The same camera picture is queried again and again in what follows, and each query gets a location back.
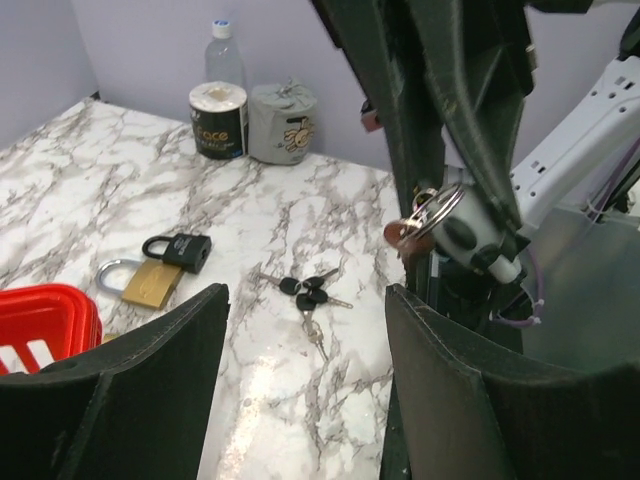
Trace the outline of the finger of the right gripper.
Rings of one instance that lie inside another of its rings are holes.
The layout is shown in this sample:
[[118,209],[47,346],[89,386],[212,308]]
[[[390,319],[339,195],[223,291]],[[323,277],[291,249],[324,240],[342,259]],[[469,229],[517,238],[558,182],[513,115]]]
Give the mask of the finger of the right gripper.
[[442,184],[442,123],[424,82],[424,58],[405,1],[314,1],[384,130],[400,210],[418,187]]
[[530,92],[530,33],[521,1],[409,1],[409,45],[415,55],[412,104],[422,119],[412,135],[427,143],[412,163],[411,180],[400,187],[408,212],[419,186],[444,180],[444,141],[467,167],[481,204],[505,234],[509,254],[526,242],[518,231],[521,214],[509,178],[525,97]]

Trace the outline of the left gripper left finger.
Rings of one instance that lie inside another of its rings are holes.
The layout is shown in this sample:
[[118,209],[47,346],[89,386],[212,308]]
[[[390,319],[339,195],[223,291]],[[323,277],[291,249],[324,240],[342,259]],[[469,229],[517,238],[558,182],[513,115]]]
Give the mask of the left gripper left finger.
[[196,478],[229,310],[214,283],[104,345],[2,378],[2,478]]

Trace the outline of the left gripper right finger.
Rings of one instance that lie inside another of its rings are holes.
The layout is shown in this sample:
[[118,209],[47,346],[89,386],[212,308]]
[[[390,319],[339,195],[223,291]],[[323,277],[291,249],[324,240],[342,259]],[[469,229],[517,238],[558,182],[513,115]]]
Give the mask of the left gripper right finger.
[[639,365],[593,374],[527,358],[399,284],[385,314],[416,479],[635,479]]

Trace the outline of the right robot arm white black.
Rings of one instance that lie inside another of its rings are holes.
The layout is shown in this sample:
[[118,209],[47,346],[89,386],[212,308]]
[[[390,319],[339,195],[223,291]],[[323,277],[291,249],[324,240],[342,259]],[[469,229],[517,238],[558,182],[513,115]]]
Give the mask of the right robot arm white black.
[[568,116],[521,163],[534,87],[523,1],[317,1],[314,9],[377,112],[411,241],[482,282],[512,284],[548,212],[639,132],[639,23]]

